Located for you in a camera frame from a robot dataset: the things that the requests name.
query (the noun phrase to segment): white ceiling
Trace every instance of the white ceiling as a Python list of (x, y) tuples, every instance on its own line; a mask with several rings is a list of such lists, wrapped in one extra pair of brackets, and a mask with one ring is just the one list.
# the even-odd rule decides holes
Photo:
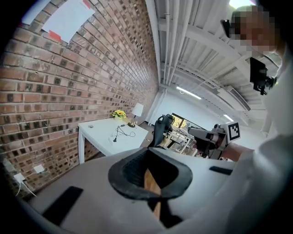
[[(168, 28), (166, 1), (155, 0), (159, 31), (161, 86), (169, 89), (180, 86), (202, 97), (202, 100), (195, 99), (194, 102), (200, 101), (201, 105), (206, 106), (218, 116), (222, 117), (223, 114), (227, 114), (235, 121), (239, 121), (241, 125), (260, 128), (266, 117), (266, 111), (262, 105), (263, 96), (252, 89), (249, 81), (251, 52), (246, 51), (249, 48), (239, 46), (235, 41), (227, 38), (220, 24), (220, 20), (229, 19), (234, 10), (229, 5), (229, 0), (193, 0), (191, 11), (188, 7), (189, 0), (178, 0), (179, 8), (174, 7), (175, 1), (177, 0), (169, 0), (170, 30), (167, 61), (165, 61)], [(179, 11), (178, 26), (174, 52), (170, 58), (176, 11)], [(185, 33), (184, 18), (188, 16), (189, 22)], [(183, 34), (185, 35), (183, 44), (180, 44)], [(176, 57), (179, 58), (177, 64), (175, 64)], [(270, 57), (280, 64), (277, 56), (270, 55)], [(277, 67), (268, 59), (261, 56), (256, 58), (266, 64), (269, 76), (276, 73)], [(247, 101), (251, 108), (250, 111), (236, 111), (217, 96), (217, 89), (226, 85), (231, 85), (238, 91)]]

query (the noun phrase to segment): lamp shade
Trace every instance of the lamp shade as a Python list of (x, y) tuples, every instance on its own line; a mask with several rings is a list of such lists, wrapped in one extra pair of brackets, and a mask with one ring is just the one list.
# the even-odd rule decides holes
[(133, 108), (131, 113), (136, 115), (136, 116), (141, 116), (142, 109), (143, 109), (143, 105), (140, 104), (140, 103), (136, 103), (136, 105), (134, 106), (134, 108)]

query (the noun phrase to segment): brick wall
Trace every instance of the brick wall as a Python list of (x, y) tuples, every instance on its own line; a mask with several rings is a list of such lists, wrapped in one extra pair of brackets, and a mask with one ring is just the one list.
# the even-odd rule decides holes
[[(117, 109), (131, 117), (137, 102), (144, 105), (143, 121), (158, 90), (143, 0), (91, 0), (96, 13), (68, 44), (41, 30), (63, 3), (52, 0), (31, 25), (21, 24), (1, 57), (0, 140), (7, 178), (21, 172), (32, 190), (79, 164), (79, 122), (111, 117)], [(96, 152), (86, 144), (86, 158)], [(45, 172), (34, 173), (38, 164)]]

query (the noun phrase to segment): red tape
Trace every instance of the red tape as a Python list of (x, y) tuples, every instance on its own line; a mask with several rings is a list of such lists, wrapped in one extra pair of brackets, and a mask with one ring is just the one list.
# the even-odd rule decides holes
[(89, 8), (89, 9), (91, 9), (91, 5), (90, 5), (90, 3), (88, 2), (88, 0), (82, 0), (83, 1), (83, 3)]
[(57, 41), (60, 41), (61, 42), (61, 36), (59, 36), (57, 33), (49, 30), (49, 35), (50, 37), (52, 37), (53, 39), (57, 40)]

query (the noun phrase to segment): paper sheet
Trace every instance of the paper sheet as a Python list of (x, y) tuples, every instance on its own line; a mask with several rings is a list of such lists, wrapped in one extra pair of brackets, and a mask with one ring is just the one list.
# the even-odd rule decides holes
[(95, 11), (88, 7), (87, 0), (68, 0), (45, 22), (42, 27), (46, 32), (52, 31), (69, 43), (80, 26)]
[(30, 25), (49, 2), (50, 0), (38, 0), (35, 2), (22, 17), (22, 23)]

